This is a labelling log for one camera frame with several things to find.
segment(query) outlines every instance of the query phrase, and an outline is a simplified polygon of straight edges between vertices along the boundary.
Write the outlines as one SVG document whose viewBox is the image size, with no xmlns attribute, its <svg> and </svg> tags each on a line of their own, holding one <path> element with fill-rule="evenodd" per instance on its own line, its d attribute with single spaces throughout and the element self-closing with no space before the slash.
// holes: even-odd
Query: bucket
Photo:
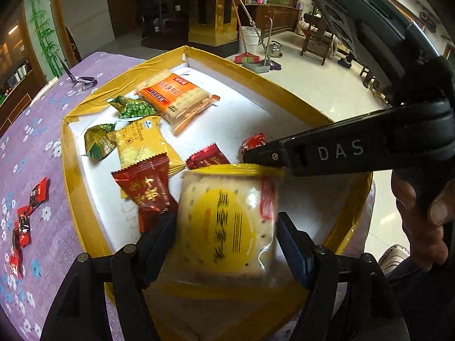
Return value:
<svg viewBox="0 0 455 341">
<path fill-rule="evenodd" d="M 242 36 L 245 39 L 245 44 L 247 45 L 247 51 L 249 53 L 255 53 L 256 48 L 259 44 L 259 38 L 253 27 L 242 27 Z M 238 40 L 238 53 L 244 53 L 245 48 L 243 47 L 242 39 L 239 37 Z"/>
</svg>

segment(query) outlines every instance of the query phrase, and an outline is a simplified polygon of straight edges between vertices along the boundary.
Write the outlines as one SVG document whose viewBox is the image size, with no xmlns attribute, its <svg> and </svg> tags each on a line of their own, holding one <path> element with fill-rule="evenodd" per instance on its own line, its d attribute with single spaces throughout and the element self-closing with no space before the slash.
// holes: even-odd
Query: green candy wrapper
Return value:
<svg viewBox="0 0 455 341">
<path fill-rule="evenodd" d="M 110 141 L 107 134 L 114 131 L 114 124 L 100 124 L 88 128 L 84 134 L 86 156 L 94 159 L 103 159 L 113 149 L 115 143 Z"/>
<path fill-rule="evenodd" d="M 115 99 L 108 100 L 108 103 L 120 111 L 118 118 L 121 120 L 134 121 L 149 115 L 159 115 L 158 111 L 141 99 L 117 96 Z"/>
</svg>

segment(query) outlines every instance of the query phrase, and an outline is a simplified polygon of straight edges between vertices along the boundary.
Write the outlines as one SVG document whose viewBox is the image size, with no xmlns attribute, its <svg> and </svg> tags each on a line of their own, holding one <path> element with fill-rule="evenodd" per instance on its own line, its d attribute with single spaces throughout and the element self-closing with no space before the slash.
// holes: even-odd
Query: purple tablecloth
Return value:
<svg viewBox="0 0 455 341">
<path fill-rule="evenodd" d="M 143 60 L 94 53 L 71 71 L 95 76 L 97 87 Z M 77 91 L 67 75 L 25 110 L 0 139 L 1 239 L 0 305 L 24 339 L 38 340 L 54 296 L 69 267 L 82 252 L 68 206 L 61 163 L 62 119 L 94 91 Z M 48 177 L 49 199 L 30 216 L 31 243 L 22 249 L 23 279 L 11 274 L 13 223 L 17 209 L 28 204 L 36 184 Z M 113 338 L 121 340 L 120 325 L 109 303 Z"/>
</svg>

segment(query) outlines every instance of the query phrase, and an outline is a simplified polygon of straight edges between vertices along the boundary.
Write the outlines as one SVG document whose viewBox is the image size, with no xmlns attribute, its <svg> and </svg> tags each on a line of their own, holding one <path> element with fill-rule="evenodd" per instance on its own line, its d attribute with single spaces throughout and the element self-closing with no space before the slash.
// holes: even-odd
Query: broom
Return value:
<svg viewBox="0 0 455 341">
<path fill-rule="evenodd" d="M 251 63 L 255 64 L 260 61 L 259 56 L 253 55 L 252 53 L 247 52 L 247 45 L 245 43 L 245 39 L 243 38 L 242 35 L 242 24 L 240 23 L 240 17 L 238 16 L 238 11 L 237 11 L 237 6 L 235 6 L 234 0 L 232 0 L 232 6 L 234 7 L 235 10 L 235 15 L 237 15 L 237 21 L 238 21 L 238 34 L 240 35 L 240 38 L 242 39 L 243 42 L 243 47 L 245 48 L 245 52 L 241 53 L 240 55 L 237 55 L 234 58 L 234 62 L 236 64 L 241 64 L 241 63 Z"/>
</svg>

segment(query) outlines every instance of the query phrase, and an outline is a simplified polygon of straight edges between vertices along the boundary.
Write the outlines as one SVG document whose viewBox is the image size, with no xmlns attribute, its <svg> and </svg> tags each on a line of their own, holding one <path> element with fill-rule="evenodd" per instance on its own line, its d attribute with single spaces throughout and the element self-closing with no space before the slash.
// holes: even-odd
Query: das logo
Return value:
<svg viewBox="0 0 455 341">
<path fill-rule="evenodd" d="M 352 141 L 351 145 L 349 147 L 345 146 L 344 148 L 341 146 L 341 144 L 337 144 L 335 153 L 332 154 L 332 157 L 335 157 L 336 159 L 338 158 L 347 158 L 349 155 L 361 155 L 363 154 L 363 147 L 360 146 L 360 143 L 362 140 L 354 140 Z M 324 161 L 328 160 L 328 158 L 331 156 L 329 153 L 329 150 L 325 146 L 320 146 L 318 147 L 318 152 L 319 152 L 319 158 Z"/>
</svg>

